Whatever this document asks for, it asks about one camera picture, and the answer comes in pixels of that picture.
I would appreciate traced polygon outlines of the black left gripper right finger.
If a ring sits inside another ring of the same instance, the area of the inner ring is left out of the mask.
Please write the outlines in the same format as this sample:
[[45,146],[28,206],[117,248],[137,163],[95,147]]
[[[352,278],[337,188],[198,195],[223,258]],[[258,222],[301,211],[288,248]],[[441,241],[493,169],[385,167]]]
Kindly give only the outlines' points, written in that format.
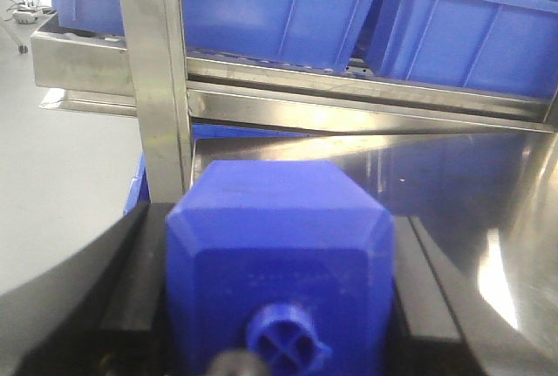
[[416,217],[397,216],[393,375],[487,375],[488,304]]

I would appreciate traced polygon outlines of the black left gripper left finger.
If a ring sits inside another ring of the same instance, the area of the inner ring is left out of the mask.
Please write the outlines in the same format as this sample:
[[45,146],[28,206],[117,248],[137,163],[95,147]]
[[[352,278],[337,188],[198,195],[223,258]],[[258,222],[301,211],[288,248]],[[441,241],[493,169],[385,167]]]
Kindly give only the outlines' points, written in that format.
[[3,375],[162,375],[165,203],[139,202],[1,296]]

